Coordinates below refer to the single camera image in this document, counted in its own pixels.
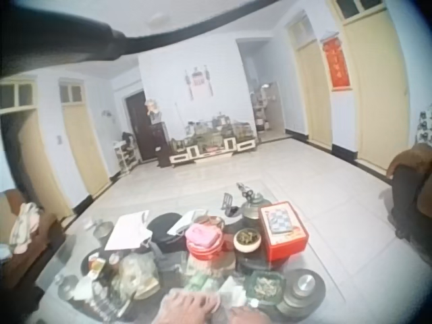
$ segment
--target pink container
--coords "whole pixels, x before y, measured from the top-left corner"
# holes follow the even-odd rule
[[[192,224],[185,233],[187,241],[196,248],[210,248],[222,237],[220,228],[212,225]]]

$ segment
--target ceiling light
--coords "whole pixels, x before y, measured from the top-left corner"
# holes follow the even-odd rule
[[[168,21],[169,21],[169,16],[166,13],[158,12],[155,13],[153,16],[151,16],[147,24],[151,28],[158,28],[168,23]]]

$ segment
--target green bowl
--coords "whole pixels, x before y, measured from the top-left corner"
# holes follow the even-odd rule
[[[254,271],[246,282],[246,297],[258,300],[259,305],[274,306],[282,301],[285,285],[286,279],[278,272]]]

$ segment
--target glass coffee table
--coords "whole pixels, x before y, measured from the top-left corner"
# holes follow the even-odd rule
[[[255,192],[260,192],[264,198],[276,203],[277,200],[261,181],[245,183]],[[39,319],[45,323],[101,323],[102,319],[88,309],[80,305],[68,302],[59,297],[56,278],[75,275],[78,279],[83,277],[83,260],[94,250],[100,248],[99,241],[93,236],[93,228],[84,229],[91,217],[94,220],[102,219],[115,223],[122,215],[149,210],[149,221],[166,213],[178,213],[183,215],[191,210],[204,209],[208,215],[220,216],[225,221],[225,228],[233,230],[242,222],[242,217],[227,218],[221,210],[223,195],[230,193],[233,196],[233,205],[241,206],[245,199],[237,189],[236,184],[214,189],[199,194],[181,196],[179,198],[143,202],[136,205],[126,205],[113,208],[92,208],[90,213],[85,213],[78,218],[68,230],[71,233],[55,256],[49,261],[36,281],[37,286],[45,291],[40,301],[39,309],[30,317],[30,323],[36,323]],[[159,309],[159,303],[171,288],[180,288],[184,285],[182,269],[187,263],[187,252],[173,252],[163,256],[164,269],[159,270],[161,289],[151,297],[144,300],[134,300],[127,309],[125,315],[116,323],[148,323],[155,318]],[[344,307],[345,300],[337,284],[326,270],[314,248],[308,243],[305,251],[291,256],[278,266],[278,271],[283,275],[294,269],[308,269],[317,273],[325,284],[325,299],[321,306],[310,315],[310,320],[329,320],[329,316]],[[283,318],[278,319],[272,315],[275,323],[284,323]]]

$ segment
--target ceiling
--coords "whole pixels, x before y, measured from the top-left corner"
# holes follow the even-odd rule
[[[138,66],[137,55],[122,56],[115,61],[91,61],[62,65],[71,72],[78,72],[87,76],[96,76],[102,79],[112,79],[132,68]]]
[[[31,8],[63,12],[108,23],[126,36],[175,30],[252,0],[16,0]]]
[[[251,0],[16,0],[26,7],[63,12],[108,23],[126,36],[144,36],[181,28]],[[296,0],[280,0],[213,33],[271,30]],[[114,78],[138,65],[136,55],[115,61],[92,61],[64,68],[100,78]]]

